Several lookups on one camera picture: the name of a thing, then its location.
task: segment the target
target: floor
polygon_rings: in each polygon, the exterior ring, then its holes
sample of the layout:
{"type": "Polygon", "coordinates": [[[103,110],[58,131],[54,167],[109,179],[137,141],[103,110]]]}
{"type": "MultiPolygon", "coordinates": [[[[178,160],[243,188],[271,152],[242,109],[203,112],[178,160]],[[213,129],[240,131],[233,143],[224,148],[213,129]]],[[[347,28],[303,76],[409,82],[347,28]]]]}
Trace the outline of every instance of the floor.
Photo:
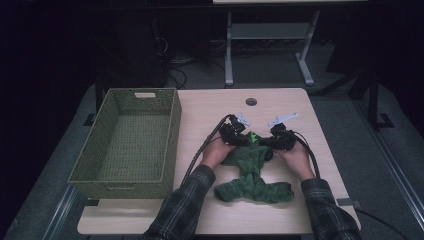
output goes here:
{"type": "MultiPolygon", "coordinates": [[[[307,56],[315,84],[307,87],[295,62],[294,53],[302,42],[251,43],[233,62],[235,83],[232,88],[304,88],[315,92],[343,77],[325,71],[333,47],[331,44],[311,46],[307,56]]],[[[175,65],[167,87],[185,89],[220,89],[225,87],[222,52],[209,63],[190,62],[175,65]]],[[[183,54],[175,63],[190,61],[183,54]]],[[[409,239],[424,239],[420,212],[414,212],[414,202],[400,187],[399,174],[391,170],[393,162],[406,176],[416,194],[418,208],[424,198],[424,140],[400,110],[395,97],[380,86],[378,112],[385,113],[394,128],[376,132],[366,120],[367,95],[353,101],[347,93],[351,83],[326,96],[311,97],[311,102],[327,138],[346,189],[357,207],[403,232],[409,239]]],[[[84,126],[89,114],[95,112],[94,87],[81,102],[67,132],[52,154],[43,173],[22,206],[6,235],[15,239],[138,239],[139,236],[84,236],[77,224],[87,199],[69,188],[66,180],[90,130],[84,126]]],[[[402,239],[395,231],[374,219],[358,213],[364,239],[402,239]]],[[[243,239],[256,239],[245,236],[243,239]]]]}

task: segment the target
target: plaid shirt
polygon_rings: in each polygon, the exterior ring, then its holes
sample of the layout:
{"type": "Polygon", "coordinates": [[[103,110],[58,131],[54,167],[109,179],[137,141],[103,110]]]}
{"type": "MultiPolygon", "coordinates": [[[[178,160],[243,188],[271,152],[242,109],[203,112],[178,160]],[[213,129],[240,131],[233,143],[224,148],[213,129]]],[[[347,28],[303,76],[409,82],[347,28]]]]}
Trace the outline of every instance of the plaid shirt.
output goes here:
{"type": "MultiPolygon", "coordinates": [[[[214,181],[212,169],[205,165],[196,167],[184,184],[162,203],[143,239],[193,238],[203,200],[214,181]]],[[[316,239],[361,239],[355,220],[336,206],[325,180],[309,179],[301,186],[316,239]]]]}

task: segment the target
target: table leg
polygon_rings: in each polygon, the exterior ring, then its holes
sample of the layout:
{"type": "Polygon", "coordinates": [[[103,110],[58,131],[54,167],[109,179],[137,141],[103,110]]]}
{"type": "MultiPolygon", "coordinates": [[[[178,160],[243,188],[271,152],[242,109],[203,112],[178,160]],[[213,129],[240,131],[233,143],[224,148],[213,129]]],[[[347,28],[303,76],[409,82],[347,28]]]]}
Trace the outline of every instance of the table leg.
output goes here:
{"type": "Polygon", "coordinates": [[[311,44],[311,41],[312,41],[312,37],[314,35],[315,26],[318,21],[319,13],[320,13],[319,11],[314,12],[312,20],[309,24],[308,31],[306,33],[305,46],[303,47],[303,50],[301,53],[296,53],[297,63],[299,64],[300,70],[302,71],[303,78],[305,79],[306,85],[308,86],[314,85],[314,80],[312,79],[311,73],[309,72],[308,65],[306,65],[305,58],[309,50],[309,45],[311,44]]]}
{"type": "Polygon", "coordinates": [[[227,54],[225,55],[225,85],[232,86],[233,81],[233,64],[231,62],[231,12],[228,13],[227,23],[227,54]]]}

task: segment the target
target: gray carpet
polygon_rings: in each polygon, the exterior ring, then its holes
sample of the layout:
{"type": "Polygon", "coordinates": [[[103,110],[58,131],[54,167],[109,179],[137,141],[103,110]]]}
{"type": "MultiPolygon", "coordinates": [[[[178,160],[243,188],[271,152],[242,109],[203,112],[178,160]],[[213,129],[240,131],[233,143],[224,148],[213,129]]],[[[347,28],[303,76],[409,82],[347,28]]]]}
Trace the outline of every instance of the gray carpet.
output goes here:
{"type": "MultiPolygon", "coordinates": [[[[313,45],[308,57],[313,87],[306,87],[300,70],[294,61],[294,52],[299,44],[264,49],[260,55],[250,58],[235,58],[233,61],[235,84],[233,88],[302,87],[316,91],[334,82],[342,75],[326,73],[332,47],[313,45]]],[[[192,63],[178,69],[187,75],[186,89],[214,89],[224,87],[223,58],[214,58],[214,63],[192,63]]],[[[184,76],[172,72],[178,81],[184,76]]],[[[383,154],[373,140],[372,134],[361,118],[356,103],[346,96],[350,84],[346,84],[326,97],[312,97],[321,127],[325,133],[336,164],[350,197],[359,201],[367,211],[394,225],[410,239],[424,239],[424,233],[414,218],[406,201],[388,171],[383,154]]],[[[54,216],[56,206],[66,188],[77,155],[84,144],[89,127],[84,121],[94,113],[94,88],[90,88],[72,124],[63,136],[56,151],[28,196],[6,240],[43,239],[54,216]]],[[[358,104],[366,106],[366,100],[358,104]]],[[[380,134],[398,159],[418,195],[424,198],[424,141],[402,113],[395,98],[381,88],[379,112],[387,113],[395,128],[381,129],[380,134]]],[[[53,239],[87,239],[80,235],[76,226],[86,198],[77,194],[63,225],[59,225],[53,239]]],[[[392,230],[373,219],[358,213],[364,239],[401,239],[392,230]]],[[[90,239],[122,239],[122,236],[92,236],[90,239]]],[[[137,239],[125,236],[124,239],[137,239]]]]}

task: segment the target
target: green cloth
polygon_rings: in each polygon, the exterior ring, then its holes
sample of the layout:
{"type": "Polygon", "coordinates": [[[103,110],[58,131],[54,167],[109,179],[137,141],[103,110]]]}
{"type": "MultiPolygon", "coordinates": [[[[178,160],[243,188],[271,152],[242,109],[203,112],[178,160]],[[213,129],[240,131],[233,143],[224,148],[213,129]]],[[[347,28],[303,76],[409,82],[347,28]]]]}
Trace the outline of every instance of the green cloth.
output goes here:
{"type": "Polygon", "coordinates": [[[291,185],[287,182],[267,184],[261,178],[261,169],[265,161],[273,157],[273,151],[267,146],[259,146],[256,134],[249,132],[248,146],[237,147],[231,151],[222,165],[238,166],[240,178],[215,187],[215,196],[225,202],[237,198],[249,198],[266,203],[288,202],[293,199],[291,185]]]}

